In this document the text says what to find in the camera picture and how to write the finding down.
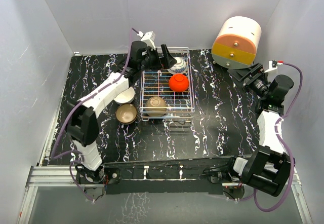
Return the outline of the blue floral porcelain bowl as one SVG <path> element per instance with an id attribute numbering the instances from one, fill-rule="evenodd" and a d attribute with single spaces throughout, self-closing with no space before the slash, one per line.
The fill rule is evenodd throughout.
<path id="1" fill-rule="evenodd" d="M 171 74 L 184 74 L 187 72 L 188 66 L 187 62 L 182 57 L 175 57 L 176 64 L 171 68 L 167 69 L 167 71 Z"/>

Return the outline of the red bowl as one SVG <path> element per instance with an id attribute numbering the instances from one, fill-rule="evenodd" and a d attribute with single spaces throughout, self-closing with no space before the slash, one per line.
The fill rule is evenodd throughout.
<path id="1" fill-rule="evenodd" d="M 185 92 L 189 88 L 188 77 L 184 74 L 175 74 L 169 79 L 169 87 L 174 92 Z"/>

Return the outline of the black bowl with beige outside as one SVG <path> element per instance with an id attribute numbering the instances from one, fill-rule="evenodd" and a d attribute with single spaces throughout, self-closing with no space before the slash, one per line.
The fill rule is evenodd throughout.
<path id="1" fill-rule="evenodd" d="M 161 97 L 153 96 L 147 100 L 145 111 L 150 117 L 161 117 L 167 111 L 167 104 Z"/>

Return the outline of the white bowl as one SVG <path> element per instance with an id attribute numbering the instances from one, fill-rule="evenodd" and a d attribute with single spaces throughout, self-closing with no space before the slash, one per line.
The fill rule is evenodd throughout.
<path id="1" fill-rule="evenodd" d="M 129 104 L 134 100 L 134 98 L 135 98 L 135 90 L 133 87 L 130 87 L 127 90 L 120 93 L 119 95 L 117 95 L 114 101 L 119 105 Z"/>

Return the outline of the tan bowl with brown rim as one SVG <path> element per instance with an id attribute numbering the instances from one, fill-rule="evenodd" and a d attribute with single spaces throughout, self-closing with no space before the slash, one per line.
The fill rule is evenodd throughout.
<path id="1" fill-rule="evenodd" d="M 137 109 L 132 104 L 119 106 L 115 113 L 116 119 L 122 124 L 131 124 L 137 118 Z"/>

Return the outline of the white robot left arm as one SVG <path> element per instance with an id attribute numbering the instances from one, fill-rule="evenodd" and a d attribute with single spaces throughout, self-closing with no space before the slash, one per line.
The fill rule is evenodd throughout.
<path id="1" fill-rule="evenodd" d="M 100 114 L 116 96 L 139 79 L 142 71 L 167 69 L 176 64 L 167 45 L 162 44 L 160 48 L 159 53 L 143 41 L 132 42 L 127 57 L 117 63 L 100 86 L 76 102 L 67 116 L 64 129 L 81 156 L 82 160 L 77 164 L 82 167 L 79 173 L 89 181 L 99 183 L 105 175 L 96 144 Z"/>

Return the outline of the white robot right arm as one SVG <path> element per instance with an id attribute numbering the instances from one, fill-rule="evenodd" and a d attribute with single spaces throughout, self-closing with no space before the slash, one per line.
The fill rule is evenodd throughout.
<path id="1" fill-rule="evenodd" d="M 273 60 L 268 70 L 257 63 L 228 71 L 245 91 L 253 91 L 258 96 L 255 113 L 259 126 L 259 149 L 250 158 L 231 157 L 225 165 L 206 168 L 202 174 L 204 177 L 214 181 L 222 178 L 233 182 L 240 180 L 274 197 L 281 193 L 295 165 L 294 158 L 282 143 L 280 125 L 288 114 L 283 102 L 294 82 L 284 74 L 269 82 L 268 73 L 282 64 L 282 61 Z"/>

